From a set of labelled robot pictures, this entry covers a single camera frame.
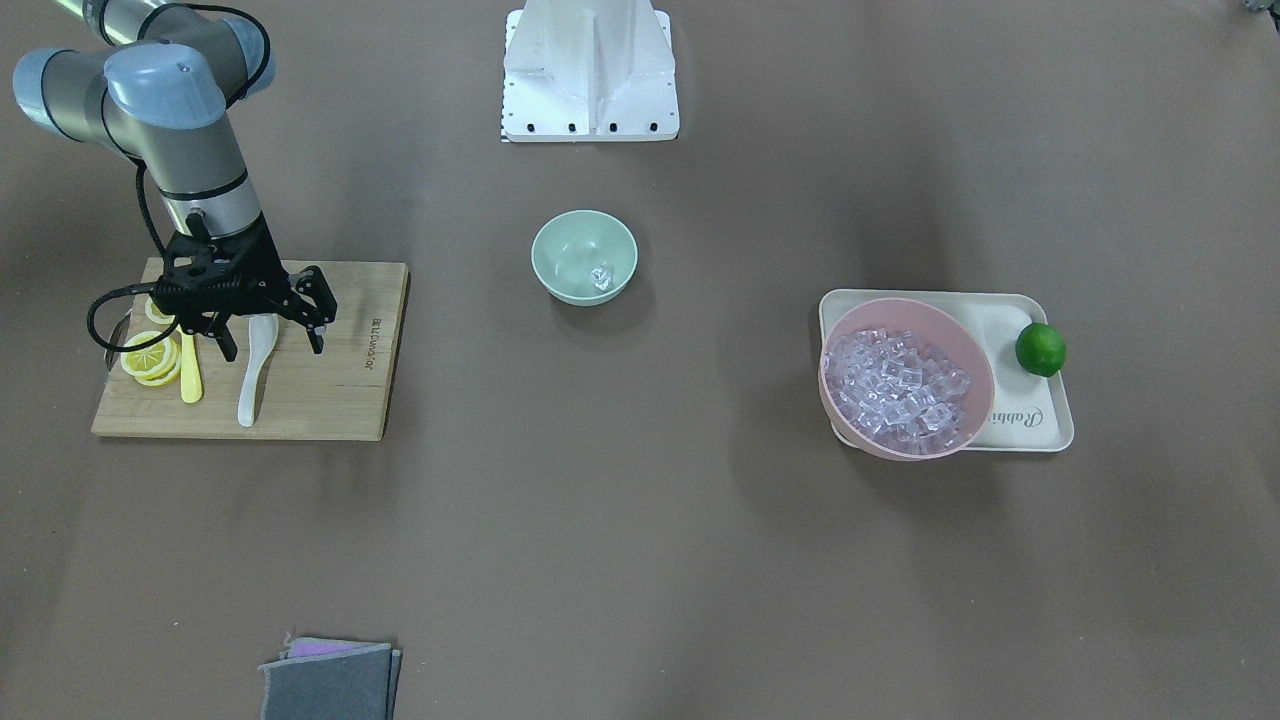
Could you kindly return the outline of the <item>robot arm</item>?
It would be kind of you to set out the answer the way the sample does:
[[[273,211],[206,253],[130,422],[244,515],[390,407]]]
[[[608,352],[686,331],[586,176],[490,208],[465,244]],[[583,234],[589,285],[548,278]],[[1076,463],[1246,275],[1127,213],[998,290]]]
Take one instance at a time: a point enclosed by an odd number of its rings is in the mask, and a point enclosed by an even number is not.
[[[320,354],[337,300],[319,266],[288,272],[276,251],[228,111],[274,79],[269,33],[228,6],[178,1],[67,1],[108,46],[26,54],[12,87],[46,131],[95,143],[151,176],[174,231],[155,243],[161,275],[99,299],[148,296],[170,331],[238,348],[233,316],[276,315]]]

